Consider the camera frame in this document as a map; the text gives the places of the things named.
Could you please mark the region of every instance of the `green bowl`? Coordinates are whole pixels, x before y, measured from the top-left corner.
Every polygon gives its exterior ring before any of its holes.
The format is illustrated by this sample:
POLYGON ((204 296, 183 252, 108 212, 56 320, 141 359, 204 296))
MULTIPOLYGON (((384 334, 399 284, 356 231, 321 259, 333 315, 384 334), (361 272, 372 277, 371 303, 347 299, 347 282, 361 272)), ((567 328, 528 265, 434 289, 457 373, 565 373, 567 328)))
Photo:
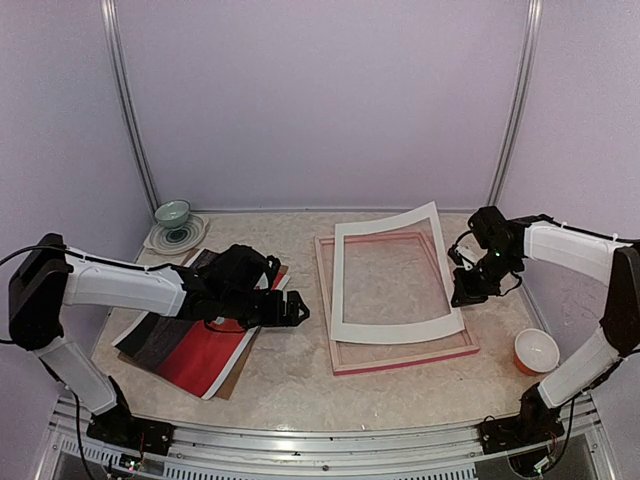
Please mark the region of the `green bowl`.
POLYGON ((186 200, 171 200, 160 205, 154 217, 158 225, 172 230, 187 223, 190 211, 191 205, 186 200))

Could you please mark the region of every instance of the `orange and white bowl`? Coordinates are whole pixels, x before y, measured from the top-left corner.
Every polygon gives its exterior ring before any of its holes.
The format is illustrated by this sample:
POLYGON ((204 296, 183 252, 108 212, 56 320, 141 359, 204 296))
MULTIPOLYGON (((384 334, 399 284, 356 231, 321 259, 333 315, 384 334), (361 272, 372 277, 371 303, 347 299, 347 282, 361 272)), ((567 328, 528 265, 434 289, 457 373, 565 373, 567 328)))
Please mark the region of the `orange and white bowl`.
POLYGON ((521 331, 515 341, 515 363, 527 375, 548 373, 558 366, 560 350, 551 336, 537 328, 521 331))

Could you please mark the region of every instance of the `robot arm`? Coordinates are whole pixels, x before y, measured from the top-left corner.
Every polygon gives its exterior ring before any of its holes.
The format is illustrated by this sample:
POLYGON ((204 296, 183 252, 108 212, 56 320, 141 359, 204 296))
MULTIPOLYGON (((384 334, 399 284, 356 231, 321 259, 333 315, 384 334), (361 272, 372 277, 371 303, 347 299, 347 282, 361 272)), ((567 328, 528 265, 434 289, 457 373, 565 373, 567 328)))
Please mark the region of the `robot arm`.
POLYGON ((205 325, 234 318, 244 329, 297 326, 309 310, 298 292, 271 290, 279 268, 277 258, 242 245, 200 268, 141 266, 88 255, 48 234, 10 280, 9 333, 83 401, 92 413, 89 436, 136 450, 140 438, 164 438, 150 440, 158 447, 147 451, 166 453, 172 427, 130 414, 113 379, 64 337, 61 306, 123 307, 205 325))
POLYGON ((525 258, 563 266, 609 287, 595 333, 524 393, 520 414, 481 424, 485 453, 493 453, 547 440, 550 432, 562 434, 557 422, 560 408, 580 392, 600 385, 640 344, 640 243, 559 225, 546 215, 506 220, 496 207, 481 208, 468 224, 487 253, 475 262, 457 243, 449 250, 458 265, 453 272, 454 307, 502 295, 500 281, 524 270, 525 258))

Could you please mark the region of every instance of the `beige countertop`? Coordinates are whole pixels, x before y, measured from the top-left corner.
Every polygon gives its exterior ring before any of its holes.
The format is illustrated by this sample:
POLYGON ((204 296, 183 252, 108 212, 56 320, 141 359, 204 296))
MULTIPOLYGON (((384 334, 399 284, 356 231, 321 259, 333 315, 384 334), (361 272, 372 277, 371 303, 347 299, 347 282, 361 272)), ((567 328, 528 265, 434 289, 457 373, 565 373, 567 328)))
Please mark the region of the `beige countertop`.
MULTIPOLYGON (((115 309, 93 360, 122 387, 135 414, 205 425, 297 431, 380 430, 446 424, 517 412, 522 392, 538 379, 513 364, 513 341, 532 326, 519 291, 462 309, 478 354, 377 373, 332 374, 314 237, 339 222, 379 213, 239 213, 207 215, 200 247, 233 243, 278 256, 289 266, 288 288, 300 291, 311 318, 294 329, 262 330, 231 400, 201 400, 117 358, 111 341, 139 315, 115 309)), ((466 230, 466 215, 440 216, 445 244, 466 230)), ((145 250, 140 263, 180 263, 145 250)))

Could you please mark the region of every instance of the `white wall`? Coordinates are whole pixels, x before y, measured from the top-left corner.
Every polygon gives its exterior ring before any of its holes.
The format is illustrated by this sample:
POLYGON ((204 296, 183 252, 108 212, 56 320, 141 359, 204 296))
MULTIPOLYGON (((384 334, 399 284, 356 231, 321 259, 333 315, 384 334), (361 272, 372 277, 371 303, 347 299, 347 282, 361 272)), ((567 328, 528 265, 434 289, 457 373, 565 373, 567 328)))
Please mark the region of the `white wall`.
MULTIPOLYGON (((508 217, 545 212, 640 237, 640 4, 546 0, 505 192, 508 217)), ((595 330, 605 288, 550 265, 526 282, 564 357, 595 330)), ((626 480, 640 472, 640 358, 595 392, 626 480)))
MULTIPOLYGON (((100 2, 0 2, 0 257, 58 232, 83 250, 133 259, 150 226, 116 97, 100 2)), ((0 338, 7 284, 0 271, 0 338)), ((63 309, 90 349, 102 308, 63 309)), ((0 346, 1 478, 27 478, 58 387, 33 354, 0 346)))
POLYGON ((163 199, 201 209, 486 200, 526 1, 121 0, 163 199))

